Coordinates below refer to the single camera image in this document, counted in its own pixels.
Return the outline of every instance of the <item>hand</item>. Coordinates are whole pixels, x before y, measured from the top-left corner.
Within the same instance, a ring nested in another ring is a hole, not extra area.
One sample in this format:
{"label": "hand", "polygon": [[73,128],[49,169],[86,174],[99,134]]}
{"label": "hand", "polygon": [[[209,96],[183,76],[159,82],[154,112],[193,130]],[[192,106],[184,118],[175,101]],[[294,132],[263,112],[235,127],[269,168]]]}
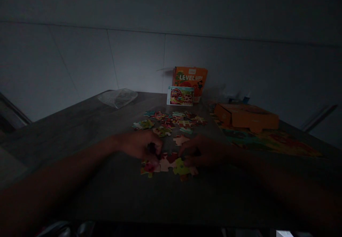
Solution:
{"label": "hand", "polygon": [[151,154],[147,150],[149,143],[154,143],[156,148],[156,154],[161,153],[163,142],[158,135],[152,132],[152,130],[135,131],[131,133],[125,133],[113,136],[116,147],[115,150],[122,151],[132,157],[149,160],[154,166],[158,166],[159,160],[155,154]]}
{"label": "hand", "polygon": [[[228,147],[224,144],[217,143],[203,135],[197,135],[182,144],[178,152],[178,156],[182,156],[185,149],[188,149],[189,154],[192,155],[184,161],[184,165],[191,166],[213,166],[225,162],[228,155]],[[193,156],[199,150],[200,156]]]}

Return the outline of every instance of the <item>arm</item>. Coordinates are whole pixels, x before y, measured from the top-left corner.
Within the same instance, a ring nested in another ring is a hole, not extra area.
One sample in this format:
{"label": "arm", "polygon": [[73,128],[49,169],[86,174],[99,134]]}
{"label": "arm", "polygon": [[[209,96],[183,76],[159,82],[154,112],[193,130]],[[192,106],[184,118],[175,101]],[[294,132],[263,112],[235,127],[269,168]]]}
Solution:
{"label": "arm", "polygon": [[159,163],[146,147],[155,143],[160,154],[162,141],[152,131],[110,136],[99,143],[30,175],[0,193],[0,232],[21,236],[75,191],[111,154],[123,151],[139,159]]}
{"label": "arm", "polygon": [[185,142],[179,156],[185,149],[190,154],[194,154],[196,149],[201,152],[201,156],[187,159],[184,162],[186,166],[211,166],[218,162],[229,162],[255,176],[276,199],[303,219],[317,236],[340,235],[341,199],[316,183],[273,167],[238,147],[219,144],[204,136]]}

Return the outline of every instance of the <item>colorful puzzle pieces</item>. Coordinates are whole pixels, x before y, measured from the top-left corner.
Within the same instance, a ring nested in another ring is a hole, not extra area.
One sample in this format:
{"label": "colorful puzzle pieces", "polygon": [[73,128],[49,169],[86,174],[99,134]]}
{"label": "colorful puzzle pieces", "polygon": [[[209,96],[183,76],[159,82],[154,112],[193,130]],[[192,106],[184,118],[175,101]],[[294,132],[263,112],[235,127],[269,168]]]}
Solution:
{"label": "colorful puzzle pieces", "polygon": [[178,157],[177,153],[172,153],[171,156],[168,156],[168,153],[163,153],[162,159],[160,160],[160,171],[168,172],[169,168],[173,168],[176,166],[175,156]]}
{"label": "colorful puzzle pieces", "polygon": [[170,128],[165,128],[163,126],[160,126],[158,128],[153,128],[152,129],[154,133],[156,133],[159,137],[165,137],[165,136],[170,136],[172,130]]}
{"label": "colorful puzzle pieces", "polygon": [[187,138],[184,135],[177,135],[173,140],[176,141],[176,146],[182,146],[182,143],[190,140],[190,138]]}
{"label": "colorful puzzle pieces", "polygon": [[187,134],[192,134],[193,132],[191,128],[180,128],[179,130]]}
{"label": "colorful puzzle pieces", "polygon": [[146,111],[144,116],[147,116],[147,117],[151,117],[155,114],[156,112],[155,111]]}
{"label": "colorful puzzle pieces", "polygon": [[146,120],[146,121],[135,122],[133,123],[132,127],[134,128],[134,130],[144,130],[144,129],[152,128],[153,126],[154,126],[153,121]]}
{"label": "colorful puzzle pieces", "polygon": [[173,172],[175,175],[180,175],[181,181],[186,181],[187,177],[182,177],[183,175],[190,174],[190,169],[186,166],[184,166],[184,161],[182,161],[182,158],[176,159],[176,167],[173,168]]}
{"label": "colorful puzzle pieces", "polygon": [[179,120],[178,121],[178,125],[179,127],[185,127],[185,128],[190,128],[190,122],[189,121],[185,121],[185,120]]}
{"label": "colorful puzzle pieces", "polygon": [[[172,114],[164,114],[160,111],[146,111],[144,116],[154,118],[161,123],[160,127],[152,129],[159,137],[171,136],[172,128],[176,127],[175,124],[178,124],[180,131],[187,134],[193,133],[193,126],[204,126],[207,124],[207,121],[204,118],[191,112],[176,111]],[[133,128],[135,130],[149,129],[152,128],[154,124],[155,123],[151,120],[139,121],[133,124]],[[188,141],[189,138],[184,135],[177,135],[173,140],[176,142],[177,146],[181,146],[182,143]],[[193,176],[198,175],[197,168],[184,166],[184,161],[182,161],[181,158],[178,158],[177,153],[172,153],[171,155],[163,153],[157,167],[154,167],[148,161],[142,162],[140,173],[148,174],[149,178],[151,178],[154,172],[168,172],[169,168],[173,168],[173,172],[180,176],[181,181],[186,181],[189,174]]]}
{"label": "colorful puzzle pieces", "polygon": [[149,174],[149,178],[153,176],[153,172],[155,171],[155,167],[148,161],[144,160],[141,162],[140,174]]}

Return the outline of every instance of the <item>wall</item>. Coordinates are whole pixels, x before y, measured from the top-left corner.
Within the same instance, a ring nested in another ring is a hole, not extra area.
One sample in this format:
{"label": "wall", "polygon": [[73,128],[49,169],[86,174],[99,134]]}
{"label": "wall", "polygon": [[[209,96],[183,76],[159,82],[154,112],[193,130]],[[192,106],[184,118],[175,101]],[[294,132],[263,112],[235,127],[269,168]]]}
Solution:
{"label": "wall", "polygon": [[0,19],[341,44],[341,0],[1,0]]}
{"label": "wall", "polygon": [[[1,23],[0,92],[36,121],[108,89],[165,93],[179,65],[209,70],[205,88],[252,92],[250,103],[300,127],[341,104],[341,50],[94,28]],[[341,109],[315,130],[340,144]]]}

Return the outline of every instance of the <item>clear plastic bag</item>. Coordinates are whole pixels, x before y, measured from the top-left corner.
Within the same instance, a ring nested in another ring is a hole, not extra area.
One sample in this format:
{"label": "clear plastic bag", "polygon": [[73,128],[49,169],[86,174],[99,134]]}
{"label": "clear plastic bag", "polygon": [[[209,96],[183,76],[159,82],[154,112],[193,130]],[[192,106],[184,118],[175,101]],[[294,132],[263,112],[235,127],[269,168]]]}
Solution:
{"label": "clear plastic bag", "polygon": [[102,93],[97,96],[97,99],[106,105],[120,109],[136,99],[137,96],[137,92],[124,88]]}

